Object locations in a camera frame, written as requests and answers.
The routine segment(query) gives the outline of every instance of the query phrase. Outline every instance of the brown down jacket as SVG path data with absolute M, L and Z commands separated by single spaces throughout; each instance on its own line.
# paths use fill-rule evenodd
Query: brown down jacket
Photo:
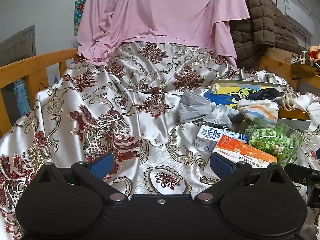
M 245 0 L 250 19 L 230 21 L 230 32 L 237 54 L 237 66 L 259 68 L 260 57 L 268 47 L 299 54 L 300 47 L 286 16 L 272 0 Z

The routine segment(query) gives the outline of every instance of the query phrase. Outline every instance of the pink cloth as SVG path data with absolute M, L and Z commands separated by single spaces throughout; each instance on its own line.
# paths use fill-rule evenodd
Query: pink cloth
M 86 0 L 78 54 L 105 65 L 122 42 L 146 41 L 236 58 L 228 21 L 249 17 L 244 0 Z

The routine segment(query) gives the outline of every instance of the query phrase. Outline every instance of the green vegetable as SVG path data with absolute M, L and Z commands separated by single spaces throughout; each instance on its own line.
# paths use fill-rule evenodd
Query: green vegetable
M 245 130 L 245 134 L 251 135 L 249 145 L 277 157 L 282 166 L 295 160 L 302 144 L 301 135 L 291 134 L 289 138 L 286 135 L 289 128 L 282 124 L 277 124 L 272 129 L 261 129 L 258 126 L 249 125 Z

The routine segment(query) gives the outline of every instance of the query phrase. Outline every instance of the wooden crib rail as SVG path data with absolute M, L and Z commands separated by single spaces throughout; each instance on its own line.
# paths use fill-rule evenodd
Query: wooden crib rail
M 39 56 L 26 58 L 17 62 L 0 67 L 0 135 L 8 132 L 12 125 L 10 123 L 7 110 L 4 106 L 4 101 L 1 93 L 1 88 L 10 83 L 26 77 L 26 85 L 28 91 L 28 99 L 31 109 L 34 107 L 34 99 L 36 93 L 39 92 L 40 84 L 48 87 L 46 67 L 59 63 L 60 76 L 62 77 L 67 68 L 66 60 L 77 58 L 76 49 L 65 49 L 56 52 L 51 52 Z

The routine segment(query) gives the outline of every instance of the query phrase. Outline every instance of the screw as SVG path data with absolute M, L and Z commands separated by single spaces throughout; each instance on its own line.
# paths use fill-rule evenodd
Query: screw
M 165 203 L 165 200 L 164 199 L 158 199 L 158 201 L 157 201 L 159 204 L 164 204 Z
M 209 201 L 213 199 L 213 195 L 210 193 L 203 192 L 198 195 L 198 199 L 202 201 Z
M 125 199 L 125 195 L 122 193 L 113 193 L 110 195 L 110 199 L 113 201 L 122 201 Z

